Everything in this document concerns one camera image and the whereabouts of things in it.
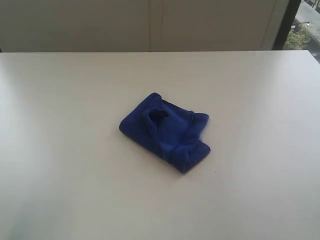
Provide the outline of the blue microfibre towel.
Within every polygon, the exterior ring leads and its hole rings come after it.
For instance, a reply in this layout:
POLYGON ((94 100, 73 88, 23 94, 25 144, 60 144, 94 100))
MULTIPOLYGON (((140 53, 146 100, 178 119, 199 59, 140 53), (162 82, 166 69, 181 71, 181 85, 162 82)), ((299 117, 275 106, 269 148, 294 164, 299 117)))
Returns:
POLYGON ((128 138, 185 174, 211 149, 201 141, 209 116, 180 108, 153 92, 119 124, 128 138))

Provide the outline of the dark window frame post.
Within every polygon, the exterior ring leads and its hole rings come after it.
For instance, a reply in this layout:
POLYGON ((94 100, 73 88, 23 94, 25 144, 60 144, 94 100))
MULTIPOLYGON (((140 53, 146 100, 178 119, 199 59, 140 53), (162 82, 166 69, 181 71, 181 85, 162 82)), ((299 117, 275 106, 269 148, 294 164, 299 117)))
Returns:
POLYGON ((282 18, 278 33, 276 35, 272 50, 281 51, 284 48, 288 34, 291 30, 292 23, 294 22, 295 16, 298 12, 300 0, 290 0, 286 7, 284 16, 282 18))

